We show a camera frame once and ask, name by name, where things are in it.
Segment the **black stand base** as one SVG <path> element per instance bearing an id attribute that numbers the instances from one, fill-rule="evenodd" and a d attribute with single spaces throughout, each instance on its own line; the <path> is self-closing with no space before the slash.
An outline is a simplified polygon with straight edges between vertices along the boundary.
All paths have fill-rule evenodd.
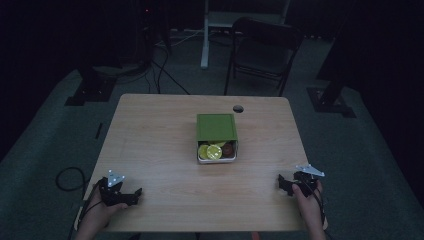
<path id="1" fill-rule="evenodd" d="M 117 79 L 100 76 L 92 67 L 78 68 L 82 81 L 73 96 L 70 96 L 66 106 L 83 106 L 86 102 L 108 102 Z"/>
<path id="2" fill-rule="evenodd" d="M 353 109 L 346 104 L 342 97 L 342 90 L 346 86 L 347 79 L 340 74 L 340 71 L 329 66 L 323 66 L 318 77 L 327 78 L 329 84 L 325 88 L 307 88 L 314 110 L 320 113 L 338 113 L 344 118 L 355 118 Z"/>

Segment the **green box sleeve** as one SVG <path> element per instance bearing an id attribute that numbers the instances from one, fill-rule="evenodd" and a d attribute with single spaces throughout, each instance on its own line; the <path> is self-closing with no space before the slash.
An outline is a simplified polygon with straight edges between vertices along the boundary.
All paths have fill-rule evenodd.
<path id="1" fill-rule="evenodd" d="M 237 129 L 233 114 L 198 114 L 196 123 L 198 141 L 237 140 Z"/>

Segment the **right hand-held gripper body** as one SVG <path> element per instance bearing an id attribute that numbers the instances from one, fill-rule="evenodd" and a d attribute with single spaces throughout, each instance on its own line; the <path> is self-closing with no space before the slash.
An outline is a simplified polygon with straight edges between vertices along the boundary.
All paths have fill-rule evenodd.
<path id="1" fill-rule="evenodd" d="M 305 196 L 310 196 L 317 188 L 317 180 L 324 177 L 325 173 L 308 165 L 296 165 L 296 172 L 293 174 L 295 183 L 300 187 Z"/>

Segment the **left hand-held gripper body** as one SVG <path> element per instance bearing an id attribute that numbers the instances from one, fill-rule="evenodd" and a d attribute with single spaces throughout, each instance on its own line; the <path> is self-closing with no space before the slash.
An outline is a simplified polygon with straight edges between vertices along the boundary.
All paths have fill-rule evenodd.
<path id="1" fill-rule="evenodd" d="M 125 177 L 123 175 L 109 170 L 108 175 L 99 181 L 101 199 L 107 206 L 113 206 L 119 203 L 128 205 L 128 200 L 134 199 L 132 194 L 121 193 L 124 179 Z"/>

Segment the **pile of yellow-lidded capsules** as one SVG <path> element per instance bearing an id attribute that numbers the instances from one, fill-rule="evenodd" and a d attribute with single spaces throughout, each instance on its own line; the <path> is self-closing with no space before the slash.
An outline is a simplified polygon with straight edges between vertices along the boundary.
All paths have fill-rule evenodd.
<path id="1" fill-rule="evenodd" d="M 223 156 L 225 142 L 207 142 L 199 145 L 198 157 L 201 160 L 219 160 Z"/>

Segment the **white desk frame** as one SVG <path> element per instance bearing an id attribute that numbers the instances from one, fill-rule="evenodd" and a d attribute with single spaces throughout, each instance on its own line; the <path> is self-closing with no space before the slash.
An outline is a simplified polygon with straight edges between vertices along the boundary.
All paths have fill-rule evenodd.
<path id="1" fill-rule="evenodd" d="M 200 60 L 200 68 L 207 69 L 209 66 L 209 36 L 210 27 L 230 28 L 233 23 L 241 17 L 253 17 L 259 20 L 271 21 L 273 23 L 284 23 L 287 17 L 291 0 L 283 0 L 281 10 L 278 14 L 214 11 L 209 8 L 209 0 L 204 0 L 203 21 L 203 47 Z"/>

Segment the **black folding chair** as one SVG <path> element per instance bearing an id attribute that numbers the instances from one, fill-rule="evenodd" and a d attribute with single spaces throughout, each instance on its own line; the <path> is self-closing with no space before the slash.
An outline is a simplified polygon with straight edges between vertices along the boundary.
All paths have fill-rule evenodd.
<path id="1" fill-rule="evenodd" d="M 224 94 L 228 92 L 230 76 L 236 78 L 236 73 L 241 72 L 276 79 L 281 97 L 304 39 L 302 32 L 291 25 L 241 17 L 233 23 L 230 35 L 232 45 Z"/>

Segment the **person's left hand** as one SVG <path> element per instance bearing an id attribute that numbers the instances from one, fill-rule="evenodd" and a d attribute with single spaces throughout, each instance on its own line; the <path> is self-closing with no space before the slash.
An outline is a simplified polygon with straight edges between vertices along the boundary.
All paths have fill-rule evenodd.
<path id="1" fill-rule="evenodd" d="M 96 190 L 91 198 L 90 204 L 80 223 L 79 230 L 86 233 L 96 234 L 106 227 L 112 216 L 128 207 L 125 203 L 118 203 L 107 206 L 101 198 L 101 194 Z"/>

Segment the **grey round stand base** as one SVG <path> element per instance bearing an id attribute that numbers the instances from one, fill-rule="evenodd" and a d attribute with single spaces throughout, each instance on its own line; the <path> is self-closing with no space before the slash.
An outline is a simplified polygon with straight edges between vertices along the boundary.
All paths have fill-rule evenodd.
<path id="1" fill-rule="evenodd" d="M 144 73 L 146 66 L 143 64 L 124 64 L 121 67 L 99 66 L 95 67 L 94 70 L 106 76 L 123 77 Z"/>

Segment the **person's right hand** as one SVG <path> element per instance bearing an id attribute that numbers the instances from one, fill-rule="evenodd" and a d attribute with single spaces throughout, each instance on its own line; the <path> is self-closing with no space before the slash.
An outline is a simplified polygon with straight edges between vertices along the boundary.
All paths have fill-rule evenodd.
<path id="1" fill-rule="evenodd" d="M 323 220 L 318 201 L 313 195 L 305 197 L 300 187 L 296 184 L 292 186 L 292 190 L 307 229 L 310 232 L 323 232 Z"/>

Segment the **dark equipment rack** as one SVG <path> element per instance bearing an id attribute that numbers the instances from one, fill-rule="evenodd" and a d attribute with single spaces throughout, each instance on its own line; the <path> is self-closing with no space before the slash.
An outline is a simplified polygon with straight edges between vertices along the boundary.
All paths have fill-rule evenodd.
<path id="1" fill-rule="evenodd" d="M 137 58 L 143 65 L 153 59 L 155 42 L 160 40 L 172 53 L 168 0 L 135 0 L 137 26 Z"/>

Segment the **tin with snacks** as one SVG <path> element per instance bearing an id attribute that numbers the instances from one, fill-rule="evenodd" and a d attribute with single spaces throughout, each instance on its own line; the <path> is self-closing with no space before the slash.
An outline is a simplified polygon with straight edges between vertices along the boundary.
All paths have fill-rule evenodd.
<path id="1" fill-rule="evenodd" d="M 197 154 L 197 160 L 200 164 L 219 164 L 219 163 L 231 163 L 233 162 L 236 158 L 237 158 L 237 151 L 238 151 L 238 142 L 235 140 L 230 140 L 230 141 L 200 141 L 198 143 L 197 149 L 199 147 L 200 144 L 202 143 L 207 143 L 207 142 L 225 142 L 226 143 L 230 143 L 233 145 L 234 148 L 234 155 L 231 158 L 224 158 L 223 156 L 219 159 L 219 160 L 201 160 L 198 157 Z"/>

